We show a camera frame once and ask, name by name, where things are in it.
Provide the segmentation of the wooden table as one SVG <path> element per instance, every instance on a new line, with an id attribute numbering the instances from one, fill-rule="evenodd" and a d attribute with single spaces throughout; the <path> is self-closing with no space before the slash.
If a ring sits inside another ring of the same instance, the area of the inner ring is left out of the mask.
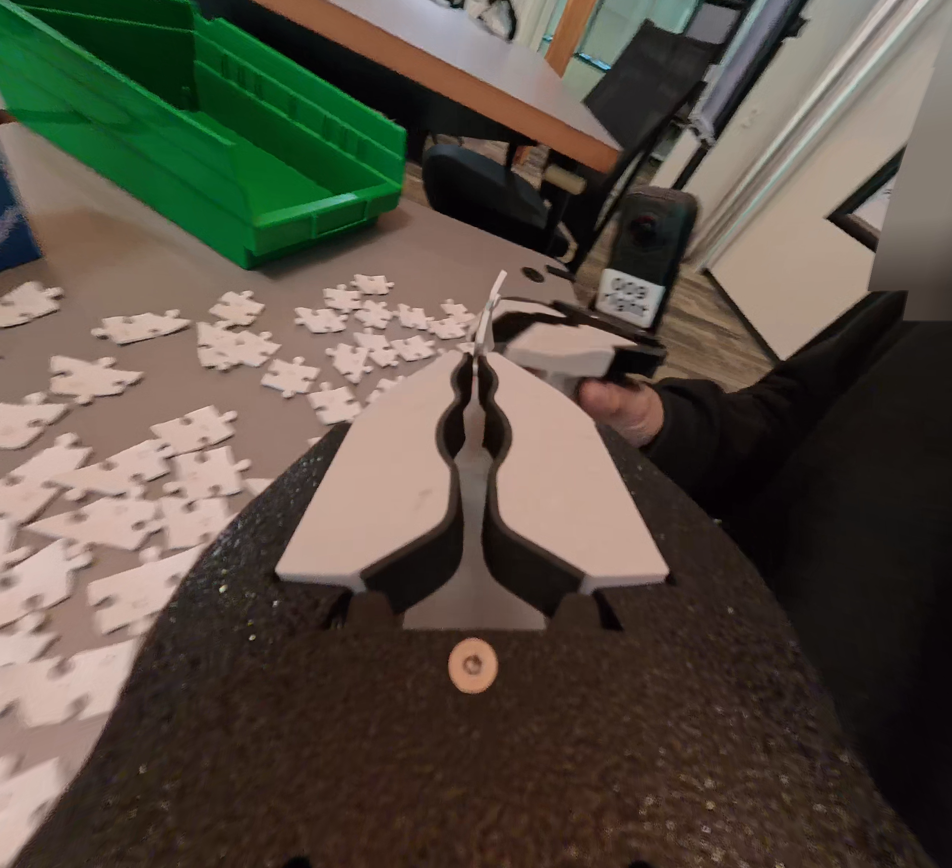
<path id="1" fill-rule="evenodd" d="M 250 0 L 529 141 L 605 173 L 617 141 L 527 47 L 429 0 Z"/>

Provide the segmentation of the person's right forearm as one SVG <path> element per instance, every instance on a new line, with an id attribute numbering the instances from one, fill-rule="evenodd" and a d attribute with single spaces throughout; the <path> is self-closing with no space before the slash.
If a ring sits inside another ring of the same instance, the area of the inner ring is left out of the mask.
<path id="1" fill-rule="evenodd" d="M 710 517 L 762 492 L 901 332 L 906 292 L 876 292 L 753 385 L 665 379 L 660 431 L 642 451 Z"/>

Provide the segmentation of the black chair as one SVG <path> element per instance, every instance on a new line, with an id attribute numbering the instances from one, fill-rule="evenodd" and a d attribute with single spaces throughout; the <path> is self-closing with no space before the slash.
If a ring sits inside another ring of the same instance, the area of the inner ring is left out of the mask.
<path id="1" fill-rule="evenodd" d="M 619 144 L 605 171 L 577 155 L 551 150 L 539 187 L 514 172 L 514 150 L 500 163 L 470 148 L 435 144 L 422 155 L 429 206 L 507 242 L 543 255 L 565 254 L 577 271 L 597 243 L 636 171 L 669 124 L 703 92 L 743 24 L 750 0 L 699 0 L 687 29 L 674 33 L 646 19 L 584 98 L 584 105 Z"/>

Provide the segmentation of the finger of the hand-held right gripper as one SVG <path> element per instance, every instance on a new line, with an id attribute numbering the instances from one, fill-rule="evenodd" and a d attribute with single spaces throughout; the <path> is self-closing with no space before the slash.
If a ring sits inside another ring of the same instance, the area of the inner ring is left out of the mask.
<path id="1" fill-rule="evenodd" d="M 591 326 L 536 322 L 513 338 L 513 363 L 560 391 L 604 379 L 620 338 Z"/>
<path id="2" fill-rule="evenodd" d="M 494 348 L 502 348 L 533 324 L 567 325 L 564 313 L 550 304 L 519 298 L 499 299 L 491 317 L 491 335 Z"/>

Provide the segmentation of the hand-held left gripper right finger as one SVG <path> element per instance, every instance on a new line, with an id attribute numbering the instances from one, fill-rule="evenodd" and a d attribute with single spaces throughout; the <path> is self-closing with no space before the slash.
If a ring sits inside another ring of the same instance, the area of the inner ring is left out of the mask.
<path id="1" fill-rule="evenodd" d="M 665 583 L 669 567 L 596 424 L 501 355 L 480 359 L 491 576 L 546 617 L 565 597 Z"/>

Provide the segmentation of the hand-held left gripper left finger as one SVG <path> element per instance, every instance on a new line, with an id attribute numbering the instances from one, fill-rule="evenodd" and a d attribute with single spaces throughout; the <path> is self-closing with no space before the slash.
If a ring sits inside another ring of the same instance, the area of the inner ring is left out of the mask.
<path id="1" fill-rule="evenodd" d="M 344 433 L 275 567 L 283 581 L 383 595 L 401 614 L 445 585 L 465 545 L 460 474 L 473 358 L 446 353 Z"/>

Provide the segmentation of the blue puzzle box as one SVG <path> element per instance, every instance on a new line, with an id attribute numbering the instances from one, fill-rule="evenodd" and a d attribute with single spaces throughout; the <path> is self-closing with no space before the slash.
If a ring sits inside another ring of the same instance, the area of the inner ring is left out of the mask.
<path id="1" fill-rule="evenodd" d="M 6 156 L 1 153 L 1 272 L 14 269 L 43 257 Z"/>

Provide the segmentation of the green plastic bin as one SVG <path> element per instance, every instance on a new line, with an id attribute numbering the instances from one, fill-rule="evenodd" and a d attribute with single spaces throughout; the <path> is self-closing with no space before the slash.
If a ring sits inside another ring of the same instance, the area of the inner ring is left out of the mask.
<path id="1" fill-rule="evenodd" d="M 189 0 L 1 0 L 2 99 L 244 269 L 399 203 L 400 125 Z"/>

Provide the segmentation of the person's right hand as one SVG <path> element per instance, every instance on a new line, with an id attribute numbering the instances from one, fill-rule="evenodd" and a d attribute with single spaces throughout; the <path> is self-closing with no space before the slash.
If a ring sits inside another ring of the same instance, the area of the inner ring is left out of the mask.
<path id="1" fill-rule="evenodd" d="M 621 386 L 589 378 L 579 385 L 577 400 L 593 422 L 611 428 L 637 448 L 649 446 L 663 426 L 663 403 L 651 384 Z"/>

